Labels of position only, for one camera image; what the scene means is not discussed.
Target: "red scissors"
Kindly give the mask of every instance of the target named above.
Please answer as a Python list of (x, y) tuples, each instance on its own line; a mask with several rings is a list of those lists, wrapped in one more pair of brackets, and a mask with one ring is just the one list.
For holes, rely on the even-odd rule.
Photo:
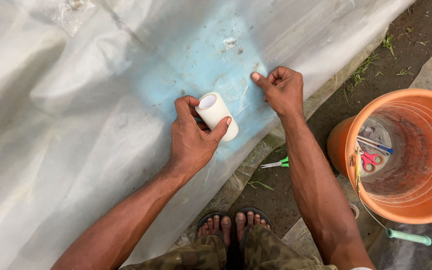
[(368, 173), (374, 173), (376, 170), (376, 165), (381, 165), (385, 162), (385, 159), (378, 154), (368, 154), (364, 152), (361, 148), (359, 148), (359, 152), (361, 153), (361, 158), (363, 159), (363, 169)]

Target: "white tape roll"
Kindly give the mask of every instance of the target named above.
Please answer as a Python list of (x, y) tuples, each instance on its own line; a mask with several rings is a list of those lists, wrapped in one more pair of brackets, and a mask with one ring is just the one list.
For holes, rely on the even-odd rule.
[(223, 142), (231, 141), (236, 137), (238, 131), (240, 130), (238, 124), (234, 120), (234, 117), (231, 115), (230, 111), (226, 107), (226, 104), (224, 104), (223, 99), (217, 92), (210, 92), (206, 95), (203, 95), (199, 99), (199, 106), (196, 107), (196, 111), (211, 130), (216, 127), (221, 119), (225, 118), (226, 116), (231, 117), (229, 128), (221, 139)]

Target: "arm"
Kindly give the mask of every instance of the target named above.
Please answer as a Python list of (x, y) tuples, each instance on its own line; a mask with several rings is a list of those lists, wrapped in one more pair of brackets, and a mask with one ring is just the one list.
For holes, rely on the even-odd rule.
[(303, 117), (303, 76), (286, 67), (268, 78), (253, 73), (285, 130), (289, 174), (297, 207), (326, 264), (340, 270), (375, 269), (349, 203)]
[(169, 200), (213, 157), (231, 118), (223, 118), (210, 132), (194, 119), (199, 117), (195, 97), (183, 96), (174, 104), (177, 118), (166, 166), (85, 230), (51, 269), (118, 269)]

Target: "scissors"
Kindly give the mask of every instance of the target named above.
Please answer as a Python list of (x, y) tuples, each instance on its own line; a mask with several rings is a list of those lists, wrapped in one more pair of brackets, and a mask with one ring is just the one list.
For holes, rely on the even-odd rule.
[(278, 161), (278, 162), (274, 162), (274, 163), (268, 163), (268, 164), (262, 164), (261, 165), (261, 169), (264, 168), (269, 168), (269, 167), (277, 167), (277, 166), (281, 166), (281, 167), (289, 167), (289, 164), (286, 163), (288, 162), (288, 156), (286, 156), (286, 158)]
[(363, 160), (363, 169), (368, 173), (374, 173), (376, 171), (376, 165), (381, 165), (385, 162), (385, 159), (378, 154), (368, 154), (364, 152), (361, 147), (359, 147), (359, 152), (361, 153), (361, 158)]

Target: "fingernail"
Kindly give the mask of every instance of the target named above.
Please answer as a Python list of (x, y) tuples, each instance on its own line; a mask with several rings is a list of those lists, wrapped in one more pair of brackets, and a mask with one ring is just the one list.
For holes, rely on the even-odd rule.
[(252, 78), (254, 81), (257, 81), (257, 80), (259, 79), (259, 73), (258, 73), (258, 72), (253, 72), (253, 73), (251, 74), (251, 78)]

